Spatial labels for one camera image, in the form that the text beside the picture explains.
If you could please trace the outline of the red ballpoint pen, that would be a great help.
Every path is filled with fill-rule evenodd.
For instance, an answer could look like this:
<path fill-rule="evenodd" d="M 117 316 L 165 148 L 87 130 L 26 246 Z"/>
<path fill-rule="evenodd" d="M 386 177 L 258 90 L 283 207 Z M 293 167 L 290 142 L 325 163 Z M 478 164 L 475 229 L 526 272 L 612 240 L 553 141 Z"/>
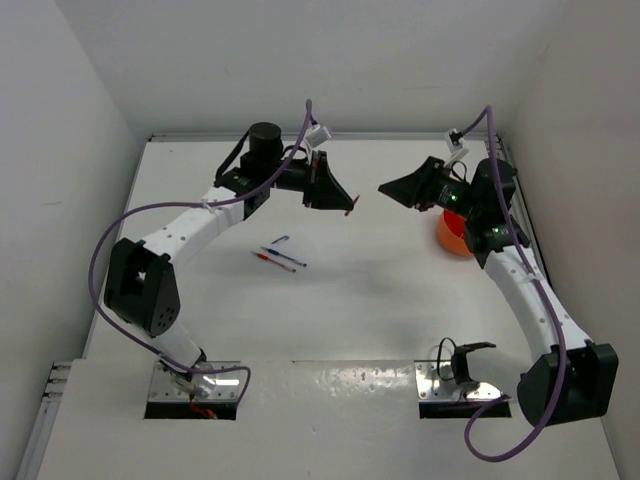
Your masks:
<path fill-rule="evenodd" d="M 268 255 L 265 255 L 263 253 L 259 253 L 257 251 L 251 251 L 251 254 L 254 255 L 256 258 L 260 259 L 261 261 L 273 264 L 273 265 L 275 265 L 275 266 L 277 266 L 277 267 L 279 267 L 279 268 L 281 268 L 281 269 L 283 269 L 283 270 L 285 270 L 287 272 L 297 273 L 297 269 L 295 269 L 293 267 L 289 267 L 289 266 L 285 265 L 284 263 L 279 262 L 279 261 L 269 257 Z"/>

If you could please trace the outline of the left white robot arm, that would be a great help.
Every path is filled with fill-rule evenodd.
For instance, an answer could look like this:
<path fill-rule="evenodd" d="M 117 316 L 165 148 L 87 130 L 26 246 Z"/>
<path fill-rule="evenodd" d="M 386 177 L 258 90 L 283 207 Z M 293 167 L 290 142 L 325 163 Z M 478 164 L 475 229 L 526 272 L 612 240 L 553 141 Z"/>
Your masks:
<path fill-rule="evenodd" d="M 316 121 L 299 145 L 284 145 L 279 126 L 251 125 L 218 167 L 200 202 L 140 240 L 119 240 L 112 248 L 103 302 L 136 327 L 162 363 L 189 379 L 206 355 L 178 315 L 177 274 L 214 239 L 247 220 L 272 189 L 297 192 L 305 207 L 350 212 L 354 199 L 332 174 L 320 145 L 331 137 Z"/>

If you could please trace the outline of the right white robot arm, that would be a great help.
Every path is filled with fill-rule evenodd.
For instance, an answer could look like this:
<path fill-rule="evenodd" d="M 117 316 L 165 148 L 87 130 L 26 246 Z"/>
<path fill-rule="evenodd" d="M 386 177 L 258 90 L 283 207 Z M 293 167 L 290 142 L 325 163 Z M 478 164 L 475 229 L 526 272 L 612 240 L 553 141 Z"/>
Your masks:
<path fill-rule="evenodd" d="M 508 213 L 516 191 L 511 165 L 486 158 L 466 182 L 450 177 L 444 160 L 428 157 L 378 190 L 407 208 L 438 206 L 464 218 L 467 248 L 505 297 L 529 345 L 532 365 L 512 390 L 530 424 L 539 422 L 553 398 L 552 425 L 607 413 L 618 356 L 575 323 L 540 273 L 526 234 Z"/>

